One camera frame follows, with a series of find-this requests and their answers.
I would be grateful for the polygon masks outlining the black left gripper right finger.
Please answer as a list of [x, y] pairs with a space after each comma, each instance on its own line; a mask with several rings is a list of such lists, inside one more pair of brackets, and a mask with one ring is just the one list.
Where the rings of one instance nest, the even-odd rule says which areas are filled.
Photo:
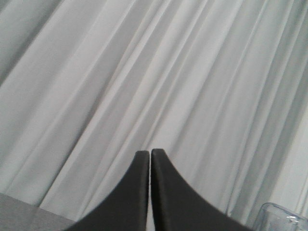
[[179, 174], [163, 149], [151, 153], [151, 199], [157, 231], [246, 231], [204, 200]]

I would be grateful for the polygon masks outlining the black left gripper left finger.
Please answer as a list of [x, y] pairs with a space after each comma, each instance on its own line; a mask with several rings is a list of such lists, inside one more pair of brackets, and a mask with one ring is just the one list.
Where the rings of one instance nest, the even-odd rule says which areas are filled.
[[137, 151], [112, 192], [68, 231], [144, 231], [149, 198], [148, 151]]

